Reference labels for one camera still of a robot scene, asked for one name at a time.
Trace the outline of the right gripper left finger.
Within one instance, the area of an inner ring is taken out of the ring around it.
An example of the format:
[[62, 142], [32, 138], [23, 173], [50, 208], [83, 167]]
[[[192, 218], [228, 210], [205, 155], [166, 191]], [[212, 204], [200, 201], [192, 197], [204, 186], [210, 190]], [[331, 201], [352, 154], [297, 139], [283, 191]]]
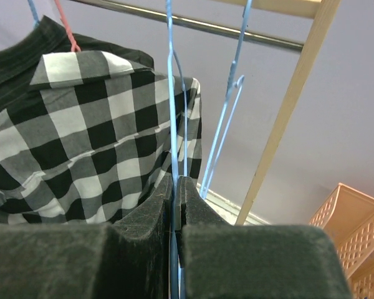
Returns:
[[0, 298], [166, 298], [172, 189], [114, 224], [0, 225]]

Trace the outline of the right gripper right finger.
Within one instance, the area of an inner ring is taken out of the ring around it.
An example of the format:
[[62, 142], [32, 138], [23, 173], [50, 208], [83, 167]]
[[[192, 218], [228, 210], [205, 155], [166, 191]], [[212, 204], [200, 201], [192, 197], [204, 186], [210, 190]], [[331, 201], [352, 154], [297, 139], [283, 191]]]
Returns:
[[309, 225], [231, 225], [182, 176], [183, 298], [351, 298], [335, 247]]

